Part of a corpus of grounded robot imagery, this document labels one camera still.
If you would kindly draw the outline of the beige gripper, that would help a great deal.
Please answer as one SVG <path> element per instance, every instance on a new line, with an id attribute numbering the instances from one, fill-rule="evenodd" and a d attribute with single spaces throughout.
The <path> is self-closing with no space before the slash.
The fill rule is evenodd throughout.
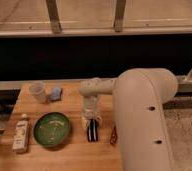
<path id="1" fill-rule="evenodd" d="M 98 126 L 102 125 L 102 118 L 98 110 L 98 98 L 95 96 L 85 97 L 83 99 L 83 116 L 81 117 L 82 127 L 87 130 L 90 124 L 89 119 L 96 118 Z"/>

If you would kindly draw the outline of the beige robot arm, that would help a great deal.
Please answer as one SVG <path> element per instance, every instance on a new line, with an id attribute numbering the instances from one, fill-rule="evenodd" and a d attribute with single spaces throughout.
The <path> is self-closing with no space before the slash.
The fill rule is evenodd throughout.
<path id="1" fill-rule="evenodd" d="M 130 69 L 119 77 L 80 83 L 86 121 L 99 115 L 98 96 L 110 94 L 123 171 L 174 171 L 163 104 L 178 90 L 176 76 L 164 68 Z"/>

